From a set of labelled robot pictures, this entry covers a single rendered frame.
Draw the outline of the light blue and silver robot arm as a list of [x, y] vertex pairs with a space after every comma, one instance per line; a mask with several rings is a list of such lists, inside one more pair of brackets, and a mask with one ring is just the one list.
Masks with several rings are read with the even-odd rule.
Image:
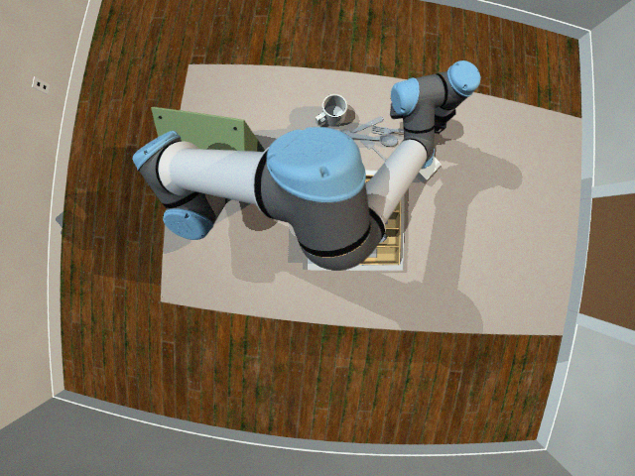
[[290, 223], [314, 264], [347, 270], [372, 254], [418, 172], [432, 164], [435, 115], [450, 114], [480, 84], [477, 67], [466, 60], [439, 73], [393, 85], [390, 116], [403, 118], [404, 140], [368, 183], [353, 139], [324, 127], [291, 131], [264, 152], [200, 149], [170, 131], [138, 150], [133, 162], [175, 234], [204, 238], [233, 199]]

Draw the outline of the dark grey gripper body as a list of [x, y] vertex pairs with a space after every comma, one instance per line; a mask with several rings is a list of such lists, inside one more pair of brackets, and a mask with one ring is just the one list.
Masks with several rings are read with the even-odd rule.
[[[450, 120], [456, 114], [456, 110], [454, 109], [448, 116], [438, 116], [435, 115], [435, 133], [439, 134], [446, 128], [446, 122]], [[440, 130], [440, 131], [439, 131]]]

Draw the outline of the grey mug with white rim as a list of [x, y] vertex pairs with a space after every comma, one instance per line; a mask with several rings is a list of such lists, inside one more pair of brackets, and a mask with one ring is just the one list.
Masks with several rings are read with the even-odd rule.
[[[323, 109], [323, 105], [324, 105], [324, 109]], [[327, 113], [324, 113], [324, 110]], [[322, 103], [322, 113], [316, 117], [316, 123], [317, 125], [320, 125], [321, 123], [325, 122], [325, 124], [329, 126], [333, 126], [333, 127], [338, 126], [344, 121], [344, 118], [345, 118], [344, 111], [346, 113], [346, 110], [347, 110], [347, 103], [342, 96], [338, 94], [329, 95], [328, 97], [325, 98], [325, 100]], [[340, 115], [342, 113], [343, 115]], [[338, 115], [339, 117], [332, 117], [332, 116], [338, 116]], [[323, 119], [320, 119], [322, 118], [322, 116], [325, 116], [325, 117]]]

